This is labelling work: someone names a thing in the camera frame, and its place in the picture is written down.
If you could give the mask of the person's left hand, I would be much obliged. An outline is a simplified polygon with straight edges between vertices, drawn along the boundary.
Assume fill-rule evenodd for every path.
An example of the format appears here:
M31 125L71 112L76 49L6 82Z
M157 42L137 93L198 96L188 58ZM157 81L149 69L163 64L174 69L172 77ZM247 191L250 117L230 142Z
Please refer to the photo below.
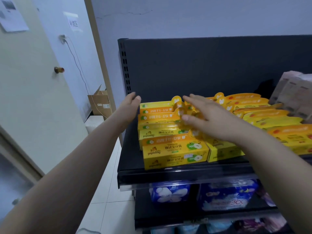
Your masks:
M135 119L139 107L126 106L125 99L119 108L112 114L112 120L119 133L123 132L127 126Z

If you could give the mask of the stack of pale pink packets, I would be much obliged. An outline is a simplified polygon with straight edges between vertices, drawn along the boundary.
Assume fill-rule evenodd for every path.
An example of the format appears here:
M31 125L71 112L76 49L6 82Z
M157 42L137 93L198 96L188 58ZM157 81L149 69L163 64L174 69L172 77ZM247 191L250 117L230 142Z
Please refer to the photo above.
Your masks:
M312 74L284 72L269 99L271 105L278 103L290 116L301 117L304 123L312 124Z

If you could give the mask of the person's right hand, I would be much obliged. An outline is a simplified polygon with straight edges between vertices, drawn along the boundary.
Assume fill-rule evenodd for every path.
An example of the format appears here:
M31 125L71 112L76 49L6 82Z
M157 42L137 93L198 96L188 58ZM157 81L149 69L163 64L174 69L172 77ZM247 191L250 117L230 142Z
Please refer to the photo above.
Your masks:
M237 142L249 124L230 114L221 105L203 96L190 94L182 97L202 114L203 127L193 127L223 141Z

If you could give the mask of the black metal shelf unit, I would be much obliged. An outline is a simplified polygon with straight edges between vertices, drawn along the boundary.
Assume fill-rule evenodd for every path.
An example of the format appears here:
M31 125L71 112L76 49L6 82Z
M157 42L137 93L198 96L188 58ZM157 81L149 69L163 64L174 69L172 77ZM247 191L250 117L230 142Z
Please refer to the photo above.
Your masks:
M190 93L258 92L271 96L283 72L312 73L312 35L236 36L179 39L119 39L126 92L143 102L165 101ZM240 220L279 213L256 195L246 208L202 212L197 208L199 183L256 178L244 157L145 171L139 150L138 120L125 131L118 166L120 190L135 191L135 229L149 231L209 220ZM149 188L160 182L194 184L186 203L153 204Z

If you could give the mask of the blue flower print packet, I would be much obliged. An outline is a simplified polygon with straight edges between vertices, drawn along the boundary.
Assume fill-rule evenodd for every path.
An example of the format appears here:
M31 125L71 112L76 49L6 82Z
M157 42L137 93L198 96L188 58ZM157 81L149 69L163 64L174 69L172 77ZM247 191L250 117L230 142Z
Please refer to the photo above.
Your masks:
M153 203L179 203L188 200L191 185L172 185L149 188Z

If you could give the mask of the small white paper sign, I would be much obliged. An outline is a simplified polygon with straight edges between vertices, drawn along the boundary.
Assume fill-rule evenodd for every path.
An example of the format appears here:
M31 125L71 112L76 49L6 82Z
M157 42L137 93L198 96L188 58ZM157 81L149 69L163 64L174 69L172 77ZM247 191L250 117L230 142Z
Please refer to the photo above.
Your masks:
M73 32L83 32L80 28L79 16L77 14L66 11L64 11L63 14L66 16L69 27Z

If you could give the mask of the person's left forearm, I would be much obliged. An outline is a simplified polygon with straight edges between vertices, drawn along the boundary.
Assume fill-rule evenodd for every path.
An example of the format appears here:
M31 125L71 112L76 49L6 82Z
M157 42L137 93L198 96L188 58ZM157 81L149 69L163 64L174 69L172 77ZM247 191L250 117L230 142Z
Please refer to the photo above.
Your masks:
M75 234L131 120L109 117L7 214L0 234Z

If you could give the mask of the white paper notice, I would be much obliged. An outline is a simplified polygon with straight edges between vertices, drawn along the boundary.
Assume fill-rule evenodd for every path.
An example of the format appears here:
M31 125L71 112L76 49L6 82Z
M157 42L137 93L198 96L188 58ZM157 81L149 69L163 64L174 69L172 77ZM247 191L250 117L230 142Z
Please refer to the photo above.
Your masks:
M0 0L0 25L7 33L29 31L13 0Z

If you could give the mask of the person's right forearm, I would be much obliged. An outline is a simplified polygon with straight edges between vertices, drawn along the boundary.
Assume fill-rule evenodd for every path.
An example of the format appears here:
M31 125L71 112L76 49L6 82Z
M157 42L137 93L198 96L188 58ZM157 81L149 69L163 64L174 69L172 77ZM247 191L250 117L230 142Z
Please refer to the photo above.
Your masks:
M297 234L312 234L312 165L254 126L234 133L279 211Z

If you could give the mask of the pink packet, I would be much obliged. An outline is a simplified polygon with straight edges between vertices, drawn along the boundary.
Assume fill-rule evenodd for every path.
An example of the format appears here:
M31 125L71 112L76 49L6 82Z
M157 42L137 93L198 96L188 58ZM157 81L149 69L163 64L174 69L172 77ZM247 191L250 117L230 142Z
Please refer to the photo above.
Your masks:
M233 223L234 229L238 234L251 234L264 227L261 219L244 219Z

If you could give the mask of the white low box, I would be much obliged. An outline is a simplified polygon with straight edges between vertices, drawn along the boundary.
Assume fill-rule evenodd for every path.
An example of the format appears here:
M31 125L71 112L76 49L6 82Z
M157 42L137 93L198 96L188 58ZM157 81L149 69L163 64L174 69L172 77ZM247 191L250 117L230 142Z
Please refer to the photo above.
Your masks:
M91 115L84 122L88 134L95 130L100 124L104 122L104 117L102 115Z

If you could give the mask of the brown cardboard box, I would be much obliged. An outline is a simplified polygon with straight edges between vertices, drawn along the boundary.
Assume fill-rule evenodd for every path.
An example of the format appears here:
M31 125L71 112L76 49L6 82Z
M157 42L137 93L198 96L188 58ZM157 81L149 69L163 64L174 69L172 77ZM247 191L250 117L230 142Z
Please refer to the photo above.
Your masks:
M94 116L102 116L106 120L111 114L112 109L106 90L101 90L100 85L94 94L89 94L88 99Z

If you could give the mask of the large blue pad packet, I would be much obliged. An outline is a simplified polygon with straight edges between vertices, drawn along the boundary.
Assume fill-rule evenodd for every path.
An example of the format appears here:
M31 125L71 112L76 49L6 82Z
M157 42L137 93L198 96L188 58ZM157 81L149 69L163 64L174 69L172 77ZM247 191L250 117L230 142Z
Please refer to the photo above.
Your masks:
M197 204L205 212L245 208L258 187L255 179L203 183Z

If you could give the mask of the pile of yellow toothpaste boxes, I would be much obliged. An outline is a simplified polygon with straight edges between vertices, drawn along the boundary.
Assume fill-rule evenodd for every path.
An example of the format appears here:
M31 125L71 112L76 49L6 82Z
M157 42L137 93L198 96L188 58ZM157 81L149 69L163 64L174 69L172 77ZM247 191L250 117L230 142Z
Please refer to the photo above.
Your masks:
M269 104L260 94L222 92L208 100L228 112L268 132L297 155L312 154L312 124L291 117L282 103ZM168 168L199 162L216 162L245 155L233 143L212 138L182 122L183 114L203 118L180 96L171 101L141 103L138 114L138 141L145 170Z

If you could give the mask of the purple packet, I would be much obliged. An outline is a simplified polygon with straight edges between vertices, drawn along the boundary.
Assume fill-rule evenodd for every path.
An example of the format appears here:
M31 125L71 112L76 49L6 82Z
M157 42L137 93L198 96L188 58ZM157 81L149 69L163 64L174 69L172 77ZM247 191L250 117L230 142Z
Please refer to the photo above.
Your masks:
M264 189L263 185L260 185L259 188L256 191L256 194L266 202L266 204L270 207L276 207L275 203L271 199L268 192Z

